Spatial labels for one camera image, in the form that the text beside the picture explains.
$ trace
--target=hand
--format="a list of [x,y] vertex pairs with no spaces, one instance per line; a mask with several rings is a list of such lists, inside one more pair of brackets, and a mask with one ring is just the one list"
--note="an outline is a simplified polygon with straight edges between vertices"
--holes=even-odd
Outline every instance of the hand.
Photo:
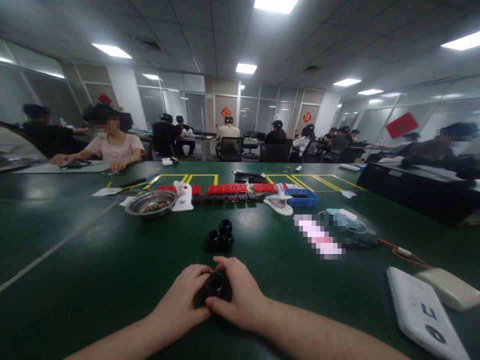
[[205,300],[206,305],[239,328],[258,332],[271,300],[262,294],[252,274],[236,257],[214,256],[213,261],[218,263],[215,271],[226,270],[232,300],[226,302],[211,296]]
[[119,173],[121,172],[123,169],[125,169],[127,167],[129,163],[122,160],[122,161],[112,161],[111,164],[110,164],[110,170],[113,172],[113,173]]
[[53,165],[63,166],[65,164],[71,163],[74,160],[75,160],[74,155],[57,154],[50,159],[50,162]]
[[162,345],[168,346],[211,315],[206,306],[194,309],[194,296],[214,271],[206,265],[190,265],[175,279],[146,320],[159,329]]

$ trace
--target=white paper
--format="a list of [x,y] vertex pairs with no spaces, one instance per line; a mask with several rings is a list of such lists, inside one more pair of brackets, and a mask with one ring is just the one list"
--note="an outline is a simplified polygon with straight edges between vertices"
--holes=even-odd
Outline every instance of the white paper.
[[121,203],[118,205],[126,207],[133,199],[135,199],[135,196],[127,196],[125,200],[123,200]]
[[346,198],[348,198],[348,199],[351,199],[351,198],[353,198],[354,196],[357,196],[357,194],[354,193],[353,191],[345,191],[345,190],[343,190],[343,191],[340,191],[340,192],[341,192],[341,194],[342,194],[344,197],[346,197]]
[[115,195],[116,193],[119,193],[122,191],[122,188],[107,188],[104,187],[103,189],[98,190],[96,193],[92,194],[92,196],[98,197],[98,196],[107,196],[107,195]]

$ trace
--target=white column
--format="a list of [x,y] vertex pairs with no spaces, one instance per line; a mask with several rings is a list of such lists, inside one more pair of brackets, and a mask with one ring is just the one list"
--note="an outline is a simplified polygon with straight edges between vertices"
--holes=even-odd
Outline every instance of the white column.
[[134,70],[126,65],[107,65],[106,70],[118,106],[121,106],[125,113],[131,114],[133,123],[138,129],[148,130]]
[[315,134],[321,137],[327,134],[334,122],[337,105],[340,103],[342,94],[337,91],[327,91],[321,101],[320,110],[315,120]]

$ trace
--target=stainless steel bowl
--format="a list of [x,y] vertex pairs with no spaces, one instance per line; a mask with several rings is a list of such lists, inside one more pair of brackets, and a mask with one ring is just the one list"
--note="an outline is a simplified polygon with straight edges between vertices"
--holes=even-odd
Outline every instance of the stainless steel bowl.
[[[152,191],[130,201],[125,211],[130,215],[139,216],[144,220],[160,218],[172,210],[177,198],[178,195],[173,191]],[[150,205],[158,202],[166,202],[168,206],[157,211],[145,212]]]

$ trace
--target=pink shirt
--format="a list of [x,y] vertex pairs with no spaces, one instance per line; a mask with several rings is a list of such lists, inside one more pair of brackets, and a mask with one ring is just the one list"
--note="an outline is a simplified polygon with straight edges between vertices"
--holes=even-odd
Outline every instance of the pink shirt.
[[97,136],[85,148],[104,161],[120,161],[134,154],[134,149],[141,149],[145,154],[144,146],[136,135],[126,134],[125,141],[121,145],[111,145],[106,136]]

